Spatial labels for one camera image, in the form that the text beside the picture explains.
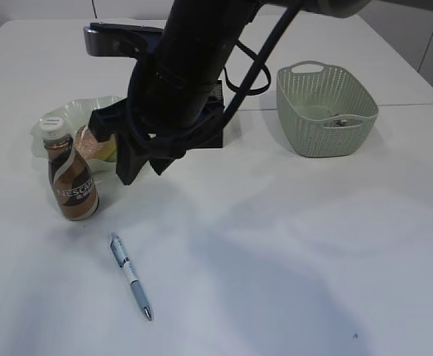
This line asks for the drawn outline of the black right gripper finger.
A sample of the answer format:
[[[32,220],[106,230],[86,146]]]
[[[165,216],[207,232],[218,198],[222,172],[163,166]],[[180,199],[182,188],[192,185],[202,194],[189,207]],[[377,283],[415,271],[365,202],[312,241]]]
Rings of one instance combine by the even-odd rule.
[[[154,172],[158,175],[161,176],[165,170],[167,170],[169,168],[169,166],[174,163],[176,160],[183,158],[183,156],[181,157],[155,157],[152,156],[149,159],[149,163],[152,167],[152,169],[154,170]]]
[[[128,135],[116,136],[116,175],[123,185],[130,185],[148,162],[148,152]]]

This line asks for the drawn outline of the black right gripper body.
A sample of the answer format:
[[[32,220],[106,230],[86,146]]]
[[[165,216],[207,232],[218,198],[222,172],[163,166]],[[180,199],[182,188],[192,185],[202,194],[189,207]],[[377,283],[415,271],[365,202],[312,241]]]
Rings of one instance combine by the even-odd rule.
[[[224,109],[212,131],[193,135],[224,67],[215,60],[165,63],[140,59],[131,74],[127,96],[90,115],[91,133],[99,142],[111,135],[128,135],[148,152],[149,159],[184,156],[226,125]]]

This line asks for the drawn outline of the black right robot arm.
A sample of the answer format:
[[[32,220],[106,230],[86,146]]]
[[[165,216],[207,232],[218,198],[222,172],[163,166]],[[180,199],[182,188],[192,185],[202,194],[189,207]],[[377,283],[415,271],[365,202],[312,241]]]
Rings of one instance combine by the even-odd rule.
[[[230,104],[212,97],[219,76],[261,1],[173,3],[164,28],[93,22],[84,29],[91,56],[129,57],[136,64],[127,96],[90,115],[89,129],[116,139],[116,174],[130,185],[144,165],[163,173],[175,160],[221,133],[300,11],[346,18],[364,1],[281,1],[270,32]]]

